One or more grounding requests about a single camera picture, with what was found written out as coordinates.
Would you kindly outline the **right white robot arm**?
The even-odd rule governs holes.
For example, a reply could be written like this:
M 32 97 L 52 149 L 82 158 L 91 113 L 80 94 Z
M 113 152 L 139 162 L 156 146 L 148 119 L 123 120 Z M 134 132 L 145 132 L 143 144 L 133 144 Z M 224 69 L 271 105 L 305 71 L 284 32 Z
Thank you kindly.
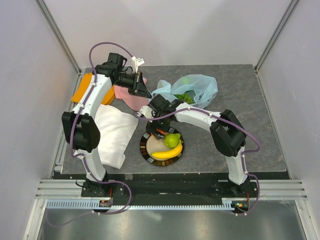
M 148 105 L 142 106 L 138 113 L 147 119 L 146 131 L 156 139 L 174 133 L 171 122 L 187 123 L 211 133 L 216 149 L 225 156 L 227 162 L 230 193 L 240 197 L 247 191 L 249 180 L 241 160 L 246 134 L 238 129 L 242 125 L 231 110 L 208 111 L 179 99 L 170 102 L 158 94 Z

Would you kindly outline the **green fake pear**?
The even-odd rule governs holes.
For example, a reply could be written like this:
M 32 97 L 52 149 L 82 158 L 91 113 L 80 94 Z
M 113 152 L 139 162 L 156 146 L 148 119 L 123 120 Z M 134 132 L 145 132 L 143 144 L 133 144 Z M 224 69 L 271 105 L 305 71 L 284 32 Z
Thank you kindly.
M 164 136 L 163 143 L 166 147 L 173 149 L 178 145 L 180 138 L 180 133 L 167 133 Z

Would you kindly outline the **yellow fake banana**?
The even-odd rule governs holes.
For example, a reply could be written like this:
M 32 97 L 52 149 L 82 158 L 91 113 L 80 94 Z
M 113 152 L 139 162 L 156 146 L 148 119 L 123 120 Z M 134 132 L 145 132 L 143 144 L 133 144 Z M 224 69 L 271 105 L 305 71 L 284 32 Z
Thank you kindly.
M 172 148 L 171 150 L 153 152 L 151 156 L 157 159 L 171 159 L 171 158 L 177 157 L 182 152 L 182 150 L 183 150 L 182 141 L 179 140 L 177 146 Z

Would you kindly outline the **light blue plastic bag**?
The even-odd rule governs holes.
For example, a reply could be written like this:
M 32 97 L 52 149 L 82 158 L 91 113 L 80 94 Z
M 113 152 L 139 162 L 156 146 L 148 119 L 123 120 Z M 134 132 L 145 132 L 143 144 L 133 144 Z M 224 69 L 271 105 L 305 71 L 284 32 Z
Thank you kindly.
M 191 104 L 191 106 L 201 109 L 207 107 L 218 93 L 216 78 L 203 74 L 189 74 L 184 77 L 190 79 L 190 84 L 183 84 L 181 78 L 173 84 L 166 80 L 159 80 L 156 90 L 151 95 L 153 97 L 161 95 L 169 102 L 172 102 L 177 99 L 175 95 L 187 93 L 194 100 L 194 104 Z

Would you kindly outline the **green fake apple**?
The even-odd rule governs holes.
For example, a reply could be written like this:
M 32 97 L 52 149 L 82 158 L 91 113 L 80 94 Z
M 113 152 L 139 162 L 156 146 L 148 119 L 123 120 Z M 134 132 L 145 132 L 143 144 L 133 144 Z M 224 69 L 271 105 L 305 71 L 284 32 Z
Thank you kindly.
M 181 82 L 183 85 L 189 85 L 190 84 L 190 79 L 186 76 L 181 78 Z

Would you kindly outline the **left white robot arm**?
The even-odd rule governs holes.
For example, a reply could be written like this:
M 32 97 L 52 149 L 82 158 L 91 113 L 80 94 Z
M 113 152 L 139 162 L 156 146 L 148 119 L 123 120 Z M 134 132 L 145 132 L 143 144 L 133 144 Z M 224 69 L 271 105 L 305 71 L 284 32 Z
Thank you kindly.
M 61 116 L 71 155 L 82 160 L 86 178 L 94 182 L 92 191 L 99 197 L 106 196 L 110 191 L 108 174 L 98 153 L 101 134 L 95 123 L 95 116 L 104 96 L 112 86 L 120 86 L 126 88 L 132 96 L 147 99 L 152 97 L 143 81 L 142 72 L 138 70 L 144 60 L 134 56 L 131 60 L 132 72 L 126 73 L 124 67 L 127 59 L 118 53 L 110 53 L 107 62 L 93 68 L 89 86 L 79 103 Z

